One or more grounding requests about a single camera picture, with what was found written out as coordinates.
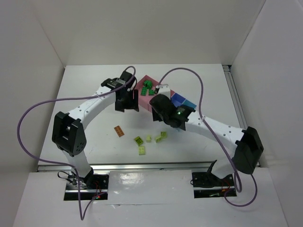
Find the orange lego plate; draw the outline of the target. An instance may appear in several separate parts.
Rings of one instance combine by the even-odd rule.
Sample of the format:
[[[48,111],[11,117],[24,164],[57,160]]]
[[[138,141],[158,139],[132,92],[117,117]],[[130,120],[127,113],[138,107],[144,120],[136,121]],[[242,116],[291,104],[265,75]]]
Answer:
[[[114,127],[114,130],[117,133],[118,137],[124,136],[124,132],[123,132],[123,130],[121,129],[121,127],[119,125]]]

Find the pale lime slope brick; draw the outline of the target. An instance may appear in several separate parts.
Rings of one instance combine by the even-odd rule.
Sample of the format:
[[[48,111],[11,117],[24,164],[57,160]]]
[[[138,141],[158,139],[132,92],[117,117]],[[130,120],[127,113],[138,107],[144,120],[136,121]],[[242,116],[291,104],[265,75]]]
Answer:
[[[151,135],[146,136],[146,142],[150,143],[152,141]]]

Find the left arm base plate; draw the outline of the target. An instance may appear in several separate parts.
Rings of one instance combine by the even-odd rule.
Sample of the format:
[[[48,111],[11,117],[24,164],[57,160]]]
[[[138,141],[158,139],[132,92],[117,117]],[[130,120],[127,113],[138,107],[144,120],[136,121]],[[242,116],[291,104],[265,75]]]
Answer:
[[[58,177],[66,180],[64,201],[78,200],[78,182],[74,173],[64,171],[58,172]],[[95,200],[102,201],[108,199],[109,174],[102,173],[94,175],[95,179],[88,184],[80,182],[80,198],[82,201],[89,201],[94,196]]]

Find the pale lime square brick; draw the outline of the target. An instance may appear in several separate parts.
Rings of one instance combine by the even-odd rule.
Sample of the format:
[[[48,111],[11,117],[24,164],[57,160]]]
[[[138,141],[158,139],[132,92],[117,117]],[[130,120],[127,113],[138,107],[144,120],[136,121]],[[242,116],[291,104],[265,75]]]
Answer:
[[[138,147],[138,154],[139,155],[145,155],[146,154],[145,146],[139,146]]]

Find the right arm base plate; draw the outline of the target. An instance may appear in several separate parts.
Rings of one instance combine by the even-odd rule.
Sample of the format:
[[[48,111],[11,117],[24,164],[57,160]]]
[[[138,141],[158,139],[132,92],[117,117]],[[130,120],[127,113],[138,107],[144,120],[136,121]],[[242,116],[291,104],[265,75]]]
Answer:
[[[220,179],[211,173],[216,161],[212,162],[206,172],[192,172],[190,184],[193,186],[194,198],[236,197],[232,175]]]

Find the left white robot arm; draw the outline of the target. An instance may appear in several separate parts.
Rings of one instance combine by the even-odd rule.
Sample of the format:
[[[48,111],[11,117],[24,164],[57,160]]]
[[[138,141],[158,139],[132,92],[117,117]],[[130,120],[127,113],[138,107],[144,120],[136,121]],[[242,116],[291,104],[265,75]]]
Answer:
[[[110,105],[114,105],[118,112],[139,111],[138,90],[134,88],[136,82],[135,75],[124,70],[120,77],[103,81],[94,95],[78,107],[67,113],[58,112],[54,117],[52,142],[63,151],[86,185],[96,178],[84,152],[87,144],[85,129]]]

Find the green lego curved brick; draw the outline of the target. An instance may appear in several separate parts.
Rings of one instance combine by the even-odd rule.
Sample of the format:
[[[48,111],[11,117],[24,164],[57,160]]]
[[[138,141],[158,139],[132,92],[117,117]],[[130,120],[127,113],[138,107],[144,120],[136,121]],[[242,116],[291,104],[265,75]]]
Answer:
[[[145,81],[143,82],[143,87],[145,87],[145,88],[147,88],[147,89],[152,89],[152,87],[153,87],[152,81],[150,81],[150,80],[145,80]]]

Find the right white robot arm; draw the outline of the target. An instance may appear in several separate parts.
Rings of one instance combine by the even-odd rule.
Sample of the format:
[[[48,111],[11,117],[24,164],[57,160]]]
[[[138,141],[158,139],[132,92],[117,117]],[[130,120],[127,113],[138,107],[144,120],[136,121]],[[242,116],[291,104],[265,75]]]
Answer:
[[[169,97],[168,85],[157,85],[155,90],[156,96],[149,101],[154,121],[202,135],[223,146],[226,157],[216,160],[211,165],[209,169],[211,174],[220,179],[237,171],[247,175],[253,174],[264,151],[255,128],[231,127],[203,116],[187,105],[176,107]]]

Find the dark green lego brick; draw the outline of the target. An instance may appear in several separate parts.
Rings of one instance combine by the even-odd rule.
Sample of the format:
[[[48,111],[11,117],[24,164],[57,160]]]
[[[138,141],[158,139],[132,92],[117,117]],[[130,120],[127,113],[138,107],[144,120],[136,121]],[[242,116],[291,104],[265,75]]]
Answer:
[[[143,87],[141,89],[141,96],[147,96],[149,93],[149,89],[147,87]]]

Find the lime lego stud brick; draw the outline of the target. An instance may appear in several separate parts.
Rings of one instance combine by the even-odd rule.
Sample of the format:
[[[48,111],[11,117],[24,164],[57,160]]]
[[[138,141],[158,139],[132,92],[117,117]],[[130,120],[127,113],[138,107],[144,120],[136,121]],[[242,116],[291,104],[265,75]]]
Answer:
[[[144,143],[144,141],[142,140],[142,138],[140,136],[137,136],[136,138],[134,138],[134,141],[138,146],[141,146]]]

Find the dark green lego square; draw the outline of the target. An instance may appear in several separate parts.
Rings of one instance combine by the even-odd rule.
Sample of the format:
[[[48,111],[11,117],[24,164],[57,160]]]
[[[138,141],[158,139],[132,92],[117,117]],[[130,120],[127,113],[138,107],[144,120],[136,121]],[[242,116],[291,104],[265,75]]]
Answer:
[[[149,89],[149,91],[148,91],[148,95],[149,95],[149,96],[153,96],[153,95],[155,95],[155,91],[154,91],[154,90],[152,90],[152,89]]]

